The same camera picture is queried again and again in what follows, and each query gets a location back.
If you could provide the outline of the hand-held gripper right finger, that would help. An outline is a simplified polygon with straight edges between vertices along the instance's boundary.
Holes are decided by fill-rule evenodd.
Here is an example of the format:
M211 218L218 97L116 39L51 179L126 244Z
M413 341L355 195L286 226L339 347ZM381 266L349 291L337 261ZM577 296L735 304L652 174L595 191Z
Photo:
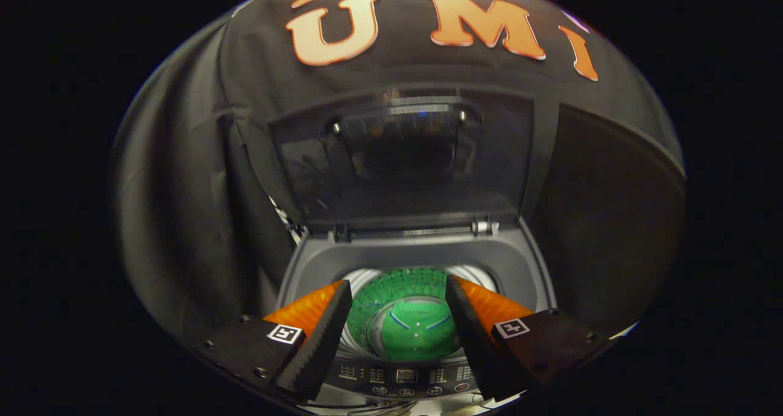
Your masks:
M445 300L486 399L551 387L612 348L612 338L559 308L534 312L455 275L447 276Z

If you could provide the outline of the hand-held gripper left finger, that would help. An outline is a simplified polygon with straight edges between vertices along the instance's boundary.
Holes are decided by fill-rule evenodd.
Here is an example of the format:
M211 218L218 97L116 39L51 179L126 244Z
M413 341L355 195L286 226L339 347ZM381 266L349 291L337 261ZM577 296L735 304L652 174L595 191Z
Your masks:
M266 316L243 314L190 349L249 392L305 404L321 391L352 302L349 280L337 280Z

